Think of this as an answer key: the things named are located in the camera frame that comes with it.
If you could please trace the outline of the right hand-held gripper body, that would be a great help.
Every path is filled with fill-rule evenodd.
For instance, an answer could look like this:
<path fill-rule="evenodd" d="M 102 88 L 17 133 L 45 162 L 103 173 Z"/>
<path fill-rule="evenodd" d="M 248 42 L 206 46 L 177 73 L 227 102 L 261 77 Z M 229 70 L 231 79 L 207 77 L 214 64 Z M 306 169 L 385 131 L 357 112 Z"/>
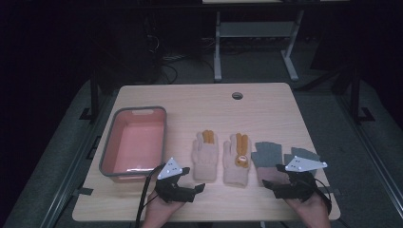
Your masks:
<path fill-rule="evenodd" d="M 285 174 L 288 176 L 288 183 L 275 184 L 272 191 L 277 199 L 299 199 L 308 200 L 314 193 L 322 195 L 317 187 L 317 180 L 312 174 L 320 168 L 326 168 L 325 161 L 312 161 L 294 156 L 288 165 L 285 165 Z"/>

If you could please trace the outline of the beige glove with orange fingers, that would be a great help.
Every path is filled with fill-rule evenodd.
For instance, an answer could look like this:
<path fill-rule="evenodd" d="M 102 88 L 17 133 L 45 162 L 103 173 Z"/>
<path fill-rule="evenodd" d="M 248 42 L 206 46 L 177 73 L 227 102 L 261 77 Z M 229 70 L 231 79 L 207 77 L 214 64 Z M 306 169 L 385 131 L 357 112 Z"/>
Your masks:
<path fill-rule="evenodd" d="M 192 145 L 193 176 L 196 181 L 214 181 L 217 177 L 219 145 L 212 130 L 197 133 Z"/>

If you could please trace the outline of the beige glove with bear patch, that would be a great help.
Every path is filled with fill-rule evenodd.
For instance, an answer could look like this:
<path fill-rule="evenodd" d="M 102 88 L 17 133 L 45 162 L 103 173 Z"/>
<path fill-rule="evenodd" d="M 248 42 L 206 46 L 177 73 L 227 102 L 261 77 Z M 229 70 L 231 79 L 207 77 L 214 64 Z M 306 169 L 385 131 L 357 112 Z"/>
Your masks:
<path fill-rule="evenodd" d="M 246 134 L 237 133 L 223 144 L 223 182 L 246 186 L 251 167 L 252 144 Z"/>

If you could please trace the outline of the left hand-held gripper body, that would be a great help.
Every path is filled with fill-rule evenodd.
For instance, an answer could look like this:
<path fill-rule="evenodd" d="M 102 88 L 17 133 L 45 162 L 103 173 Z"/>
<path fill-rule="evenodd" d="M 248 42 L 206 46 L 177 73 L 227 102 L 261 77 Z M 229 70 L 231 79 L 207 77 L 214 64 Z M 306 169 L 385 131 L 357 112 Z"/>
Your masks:
<path fill-rule="evenodd" d="M 192 202 L 196 196 L 194 188 L 180 187 L 179 179 L 182 169 L 173 158 L 170 158 L 158 174 L 155 191 L 165 202 Z"/>

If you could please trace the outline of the person's right hand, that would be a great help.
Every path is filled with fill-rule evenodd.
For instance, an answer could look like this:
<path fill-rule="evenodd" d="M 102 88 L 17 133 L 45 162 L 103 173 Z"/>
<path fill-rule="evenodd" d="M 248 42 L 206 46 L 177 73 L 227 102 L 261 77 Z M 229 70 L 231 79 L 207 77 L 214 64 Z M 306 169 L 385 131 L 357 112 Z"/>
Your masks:
<path fill-rule="evenodd" d="M 307 228 L 331 228 L 327 206 L 324 200 L 314 193 L 308 200 L 286 199 L 285 202 L 297 213 Z"/>

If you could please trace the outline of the white metal desk frame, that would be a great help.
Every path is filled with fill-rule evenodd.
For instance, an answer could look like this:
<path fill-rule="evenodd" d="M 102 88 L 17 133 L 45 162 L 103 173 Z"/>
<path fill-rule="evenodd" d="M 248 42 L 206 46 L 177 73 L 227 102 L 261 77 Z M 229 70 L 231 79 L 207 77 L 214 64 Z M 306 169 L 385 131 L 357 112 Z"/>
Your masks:
<path fill-rule="evenodd" d="M 288 45 L 280 51 L 282 61 L 285 65 L 289 78 L 297 82 L 299 77 L 293 64 L 291 55 L 301 23 L 308 8 L 331 6 L 348 3 L 350 0 L 202 0 L 204 7 L 296 7 L 297 13 L 293 20 L 264 21 L 237 21 L 229 22 L 221 19 L 222 9 L 216 12 L 215 23 L 215 47 L 213 55 L 214 81 L 219 83 L 222 80 L 221 70 L 221 39 L 222 38 L 287 38 Z"/>

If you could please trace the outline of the person's left hand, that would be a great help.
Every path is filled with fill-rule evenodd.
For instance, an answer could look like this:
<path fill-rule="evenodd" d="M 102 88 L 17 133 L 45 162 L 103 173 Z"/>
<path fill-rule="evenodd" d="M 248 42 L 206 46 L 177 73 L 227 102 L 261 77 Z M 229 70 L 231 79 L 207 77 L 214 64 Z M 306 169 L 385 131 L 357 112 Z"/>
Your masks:
<path fill-rule="evenodd" d="M 179 209 L 184 202 L 165 202 L 153 191 L 147 198 L 144 222 L 141 228 L 162 228 Z"/>

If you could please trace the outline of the pink basin with grey rim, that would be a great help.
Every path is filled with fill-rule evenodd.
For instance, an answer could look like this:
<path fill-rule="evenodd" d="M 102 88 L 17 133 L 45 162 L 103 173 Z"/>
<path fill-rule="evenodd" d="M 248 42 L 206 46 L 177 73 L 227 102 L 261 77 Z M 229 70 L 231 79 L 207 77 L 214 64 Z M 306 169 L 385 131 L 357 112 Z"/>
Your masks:
<path fill-rule="evenodd" d="M 100 172 L 115 182 L 148 176 L 164 162 L 166 119 L 161 106 L 117 110 L 107 133 Z"/>

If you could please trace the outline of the silver metal rail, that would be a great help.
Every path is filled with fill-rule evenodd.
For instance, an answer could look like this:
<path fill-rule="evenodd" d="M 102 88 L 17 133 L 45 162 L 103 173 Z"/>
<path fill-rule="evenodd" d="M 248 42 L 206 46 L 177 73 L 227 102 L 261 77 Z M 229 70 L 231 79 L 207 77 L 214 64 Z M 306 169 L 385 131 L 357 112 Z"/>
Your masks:
<path fill-rule="evenodd" d="M 89 98 L 77 97 L 55 132 L 44 157 L 48 184 L 55 183 L 50 205 L 40 222 L 40 228 L 54 228 L 70 200 L 86 178 L 96 147 L 104 132 L 115 95 L 101 96 L 100 114 L 87 120 L 81 115 L 89 105 Z"/>
<path fill-rule="evenodd" d="M 403 220 L 403 194 L 389 172 L 386 163 L 382 161 L 378 155 L 378 151 L 370 140 L 369 135 L 362 127 L 363 123 L 374 123 L 374 116 L 367 107 L 360 107 L 357 112 L 354 112 L 346 99 L 342 96 L 336 96 L 336 101 L 348 119 L 352 130 L 356 133 L 364 146 L 374 167 L 375 173 L 378 175 L 378 178 L 387 192 L 396 212 Z"/>

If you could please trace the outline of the black metal stand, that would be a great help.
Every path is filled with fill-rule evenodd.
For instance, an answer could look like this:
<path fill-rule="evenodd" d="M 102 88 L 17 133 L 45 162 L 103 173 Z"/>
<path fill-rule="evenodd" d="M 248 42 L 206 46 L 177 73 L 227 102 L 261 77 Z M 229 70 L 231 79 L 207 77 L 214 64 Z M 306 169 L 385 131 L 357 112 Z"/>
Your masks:
<path fill-rule="evenodd" d="M 97 72 L 93 70 L 90 79 L 90 107 L 85 108 L 81 113 L 80 120 L 89 120 L 93 123 L 99 114 L 99 88 L 98 88 L 98 81 L 97 81 Z"/>
<path fill-rule="evenodd" d="M 351 101 L 350 112 L 356 124 L 362 122 L 374 122 L 375 118 L 367 107 L 359 104 L 360 97 L 360 74 L 357 69 L 354 69 L 354 74 L 351 82 Z"/>

